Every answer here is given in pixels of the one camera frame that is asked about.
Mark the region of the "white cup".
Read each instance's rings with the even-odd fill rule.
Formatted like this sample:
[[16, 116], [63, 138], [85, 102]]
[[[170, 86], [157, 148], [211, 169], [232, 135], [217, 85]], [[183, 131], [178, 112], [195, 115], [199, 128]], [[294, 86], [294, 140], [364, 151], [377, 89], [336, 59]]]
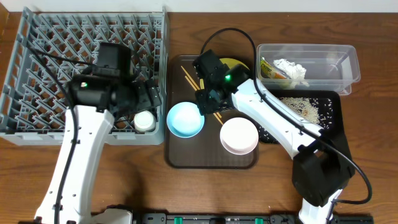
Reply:
[[156, 126], [155, 116], [150, 111], [136, 113], [133, 122], [138, 133], [152, 132]]

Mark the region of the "green snack bar wrapper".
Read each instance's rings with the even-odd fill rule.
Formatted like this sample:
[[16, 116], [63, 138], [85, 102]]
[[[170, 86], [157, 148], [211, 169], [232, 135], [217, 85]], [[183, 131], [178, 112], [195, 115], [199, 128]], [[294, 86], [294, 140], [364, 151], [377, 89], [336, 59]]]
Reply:
[[287, 81], [287, 79], [290, 79], [290, 77], [281, 69], [276, 68], [275, 66], [267, 62], [264, 57], [260, 59], [260, 70], [263, 77], [270, 79], [281, 79], [279, 85], [282, 88], [289, 88], [290, 82]]

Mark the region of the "white tissue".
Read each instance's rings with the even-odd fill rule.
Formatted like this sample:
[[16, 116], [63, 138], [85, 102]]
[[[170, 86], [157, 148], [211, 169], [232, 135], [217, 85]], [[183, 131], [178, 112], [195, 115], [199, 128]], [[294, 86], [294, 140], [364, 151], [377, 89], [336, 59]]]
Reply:
[[308, 82], [305, 81], [305, 74], [307, 70], [302, 67], [301, 64], [290, 62], [284, 58], [274, 60], [273, 64], [292, 80], [289, 84], [290, 89], [295, 88], [295, 86], [298, 84], [303, 84], [304, 86], [309, 87]]

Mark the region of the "rice food waste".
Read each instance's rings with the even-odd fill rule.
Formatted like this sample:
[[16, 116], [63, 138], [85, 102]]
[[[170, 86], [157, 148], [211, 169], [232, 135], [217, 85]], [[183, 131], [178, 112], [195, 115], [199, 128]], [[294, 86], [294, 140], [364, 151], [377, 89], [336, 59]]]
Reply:
[[279, 97], [279, 100], [301, 117], [320, 125], [323, 129], [334, 127], [333, 103], [329, 98]]

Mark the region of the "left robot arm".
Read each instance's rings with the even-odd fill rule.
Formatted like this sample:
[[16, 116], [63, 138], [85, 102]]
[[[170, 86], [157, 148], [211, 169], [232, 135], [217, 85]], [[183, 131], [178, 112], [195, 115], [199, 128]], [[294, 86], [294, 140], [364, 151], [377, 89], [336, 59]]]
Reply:
[[102, 42], [98, 60], [60, 89], [68, 102], [65, 130], [48, 191], [34, 223], [133, 223], [132, 210], [115, 205], [91, 214], [99, 161], [117, 119], [161, 105], [151, 80], [131, 75], [132, 50]]

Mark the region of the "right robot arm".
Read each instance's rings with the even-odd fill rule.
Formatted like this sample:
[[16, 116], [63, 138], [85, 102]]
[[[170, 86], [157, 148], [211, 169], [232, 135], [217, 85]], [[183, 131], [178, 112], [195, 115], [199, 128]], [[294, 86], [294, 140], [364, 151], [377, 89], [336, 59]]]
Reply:
[[193, 67], [205, 87], [195, 96], [200, 113], [234, 108], [260, 124], [293, 160], [292, 182], [302, 196], [302, 223], [329, 223], [333, 207], [357, 171], [342, 130], [323, 129], [285, 106], [238, 64], [227, 66], [212, 50], [199, 55]]

